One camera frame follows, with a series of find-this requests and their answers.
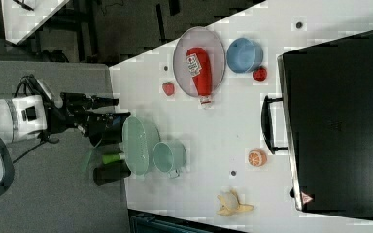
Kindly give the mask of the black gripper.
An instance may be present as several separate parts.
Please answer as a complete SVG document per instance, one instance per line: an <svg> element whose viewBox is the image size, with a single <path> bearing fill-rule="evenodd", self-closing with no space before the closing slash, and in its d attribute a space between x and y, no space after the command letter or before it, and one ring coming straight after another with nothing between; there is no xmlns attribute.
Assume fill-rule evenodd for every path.
<svg viewBox="0 0 373 233"><path fill-rule="evenodd" d="M60 93L60 100L50 99L47 103L47 130L51 134L58 134L70 128L76 128L84 136L89 130L104 130L123 123L131 113L90 113L88 109L99 109L117 106L117 98L104 98L92 96L89 98L83 93Z"/></svg>

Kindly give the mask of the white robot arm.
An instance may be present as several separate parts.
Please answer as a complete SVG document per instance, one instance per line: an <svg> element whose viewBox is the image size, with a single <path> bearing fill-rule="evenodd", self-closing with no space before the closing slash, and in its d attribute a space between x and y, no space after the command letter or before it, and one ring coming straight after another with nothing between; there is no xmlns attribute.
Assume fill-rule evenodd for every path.
<svg viewBox="0 0 373 233"><path fill-rule="evenodd" d="M120 133L130 117L129 112L98 111L117 105L119 101L114 98L67 92L61 93L60 98L60 106L44 94L0 99L0 140L9 144L37 138L54 144L55 134L77 129L96 144L113 133Z"/></svg>

